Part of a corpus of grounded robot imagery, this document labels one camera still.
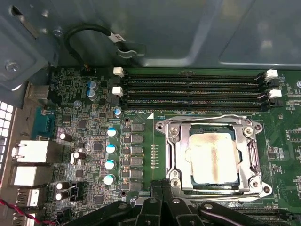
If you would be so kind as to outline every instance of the memory slot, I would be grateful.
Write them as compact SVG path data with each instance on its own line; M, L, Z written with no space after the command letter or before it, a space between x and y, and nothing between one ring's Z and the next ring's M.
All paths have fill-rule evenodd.
M183 90L183 91L236 91L259 92L258 86L244 83L206 83L206 82L129 82L127 90Z
M218 93L218 92L127 92L127 101L162 100L162 101L249 101L261 102L257 93Z
M128 81L201 81L201 82L241 82L257 84L256 76L235 75L179 75L179 74L135 74L125 77Z
M261 105L252 102L124 102L123 110L185 110L185 111L260 111Z

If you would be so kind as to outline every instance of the motherboard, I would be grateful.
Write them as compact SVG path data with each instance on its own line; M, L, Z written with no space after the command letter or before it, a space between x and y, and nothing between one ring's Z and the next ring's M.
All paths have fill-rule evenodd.
M62 163L52 165L46 219L68 209L68 222L120 200L134 205L151 195L152 180L164 178L175 192L185 187L179 194L193 205L209 199L259 215L270 209L301 212L301 72L278 71L268 81L264 73L54 68L51 86L62 102L37 109L32 134L64 145ZM177 145L184 136L190 148ZM215 154L204 140L214 143ZM253 154L233 152L240 148ZM173 156L180 152L182 157ZM181 159L186 161L180 166ZM250 187L250 180L243 184L237 176L247 174L256 178ZM64 182L77 188L73 199L60 193L57 184ZM255 198L242 195L259 188L262 195Z

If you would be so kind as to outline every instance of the green circuit board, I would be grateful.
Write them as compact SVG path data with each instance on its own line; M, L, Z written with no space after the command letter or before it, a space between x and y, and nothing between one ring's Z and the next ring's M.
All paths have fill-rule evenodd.
M130 68L126 69L130 74L180 74L183 71L193 71L195 74L220 74L220 75L255 75L256 70L209 70L209 69L151 69ZM246 115L263 125L263 132L258 134L257 146L260 157L262 180L270 184L272 195L258 199L254 202L222 202L229 207L252 208L284 208L292 212L301 212L301 89L296 83L301 80L299 71L278 71L283 107L275 108L267 112L235 112L238 115ZM116 76L112 69L95 69L93 73L82 75L80 69L58 68L53 72L53 78L57 79L59 93L63 96L62 106L55 110L55 129L53 139L63 143L63 164L55 167L54 183L50 186L47 203L47 218L52 218L56 210L63 207L71 207L72 219L88 214L104 205L114 201L123 200L134 202L138 197L150 195L150 181L163 179L165 173L165 137L158 133L154 125L156 122L174 116L220 116L225 112L204 111L125 111L122 117L114 117L114 109L118 102L114 100L111 89ZM99 85L97 101L91 101L87 93L87 83L96 81ZM75 108L73 102L80 100L82 106ZM129 158L123 150L129 148L124 138L129 135L127 127L133 124L142 124L143 131L137 135L143 136L143 142L138 146L143 147L143 154L131 157L142 157L143 164L136 167L143 170L141 191L128 191L126 197L121 197L120 188L126 184L126 178L122 177L122 161ZM116 138L106 136L108 128L118 131ZM61 132L73 135L75 142L64 142L58 139ZM84 151L87 158L70 165L70 155L78 150L84 143ZM107 154L105 147L108 144L115 145L118 150L115 154ZM117 167L108 172L104 163L106 160L114 160ZM108 173L116 177L111 186L103 183L103 178ZM83 181L84 199L73 204L68 200L54 201L56 181Z

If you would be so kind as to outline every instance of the silver capacitor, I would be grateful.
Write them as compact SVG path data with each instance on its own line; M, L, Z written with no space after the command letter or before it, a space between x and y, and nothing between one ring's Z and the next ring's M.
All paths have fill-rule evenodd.
M96 93L95 90L93 90L93 89L89 89L89 90L87 91L87 96L89 97L89 99L90 99L91 101L95 101L95 100L97 99L97 93Z

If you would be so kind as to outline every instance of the black cable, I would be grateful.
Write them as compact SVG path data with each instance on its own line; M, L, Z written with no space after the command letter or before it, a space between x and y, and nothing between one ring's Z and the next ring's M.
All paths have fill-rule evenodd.
M64 44L66 46L66 49L68 50L69 54L76 59L81 65L83 65L85 68L89 68L88 64L84 62L84 60L81 58L80 54L71 46L70 44L70 38L75 35L78 32L81 31L96 31L105 34L106 36L110 36L112 32L105 27L102 27L100 25L95 24L84 24L84 25L78 25L76 27L71 28L65 35L64 35ZM126 47L122 42L116 42L115 45L120 49L124 50Z

